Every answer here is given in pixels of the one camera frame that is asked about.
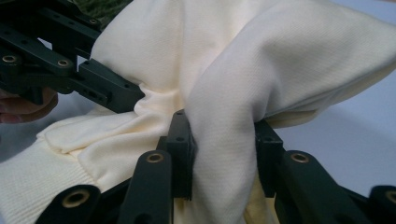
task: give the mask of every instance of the white cloth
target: white cloth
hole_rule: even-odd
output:
[[[69,186],[113,187],[185,107],[199,150],[193,200],[177,203],[175,222],[243,223],[253,122],[296,125],[363,91],[395,69],[394,36],[394,26],[324,0],[135,0],[92,57],[146,97],[134,112],[57,122],[1,163],[0,211],[31,223]]]

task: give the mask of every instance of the screw hole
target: screw hole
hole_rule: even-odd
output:
[[[81,204],[87,202],[90,198],[90,193],[85,189],[77,189],[69,193],[62,201],[62,206],[65,208],[78,207]]]

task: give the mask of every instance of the ribbed knit cuff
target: ribbed knit cuff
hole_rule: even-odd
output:
[[[34,223],[61,191],[93,184],[76,158],[50,150],[42,140],[0,163],[0,174],[0,213],[7,224]]]

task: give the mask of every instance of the wrinkled fabric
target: wrinkled fabric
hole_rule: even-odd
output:
[[[18,162],[32,174],[27,181],[35,183],[36,175],[46,182],[43,169],[73,158],[77,165],[70,167],[79,167],[82,178],[66,173],[68,184],[89,182],[107,190],[133,174],[137,158],[155,149],[173,113],[185,108],[198,151],[193,200],[177,201],[175,222],[270,222],[252,217],[258,207],[267,208],[249,199],[260,195],[260,184],[253,184],[254,122],[307,122],[373,85],[396,67],[394,36],[394,26],[324,0],[135,0],[92,50],[95,60],[146,94],[134,112],[98,107],[57,122],[35,145],[46,146],[53,162],[32,169],[20,155],[0,164],[0,171]],[[22,177],[12,178],[8,186]],[[0,190],[1,213],[9,223],[20,223],[16,214],[28,211],[13,196],[19,190]],[[37,216],[35,211],[26,218]]]

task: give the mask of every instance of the finger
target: finger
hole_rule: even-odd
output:
[[[16,114],[0,114],[1,123],[23,123],[30,122],[36,119],[42,119],[47,116],[50,111],[58,104],[58,95],[55,95],[51,101],[42,109],[32,114],[16,115]]]
[[[43,104],[35,105],[21,97],[0,100],[0,113],[28,115],[43,109],[57,95],[56,91],[49,88],[43,89]]]

